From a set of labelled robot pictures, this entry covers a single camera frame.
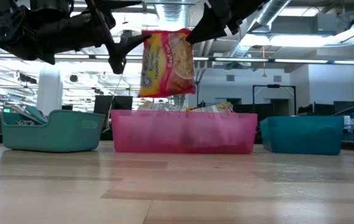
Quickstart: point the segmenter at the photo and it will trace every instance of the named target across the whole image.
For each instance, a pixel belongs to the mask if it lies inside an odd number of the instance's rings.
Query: wooden table surface
[[[340,156],[50,154],[0,145],[0,223],[354,223]]]

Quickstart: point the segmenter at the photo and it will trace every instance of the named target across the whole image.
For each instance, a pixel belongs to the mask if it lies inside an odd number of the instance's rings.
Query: blue bin
[[[342,116],[281,116],[261,122],[264,147],[271,152],[338,155]]]
[[[9,149],[42,152],[80,152],[98,147],[105,116],[55,110],[46,124],[17,125],[29,120],[18,113],[2,114],[2,141]]]

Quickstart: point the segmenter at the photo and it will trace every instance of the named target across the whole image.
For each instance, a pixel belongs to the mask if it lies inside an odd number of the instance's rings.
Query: white column
[[[39,78],[37,109],[48,116],[53,110],[62,109],[62,74],[56,65],[43,63]]]

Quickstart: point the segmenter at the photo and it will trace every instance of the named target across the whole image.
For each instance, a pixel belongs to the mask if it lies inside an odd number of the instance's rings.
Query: pink plastic bin
[[[117,152],[250,154],[256,114],[112,111]]]

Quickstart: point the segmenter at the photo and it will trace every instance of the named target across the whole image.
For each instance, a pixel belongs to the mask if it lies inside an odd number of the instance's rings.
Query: teal bin
[[[281,116],[261,122],[264,147],[271,152],[338,155],[342,116]]]
[[[2,113],[2,141],[9,149],[41,152],[79,152],[96,149],[100,142],[102,114],[55,110],[46,124],[17,125],[29,120],[18,113]]]

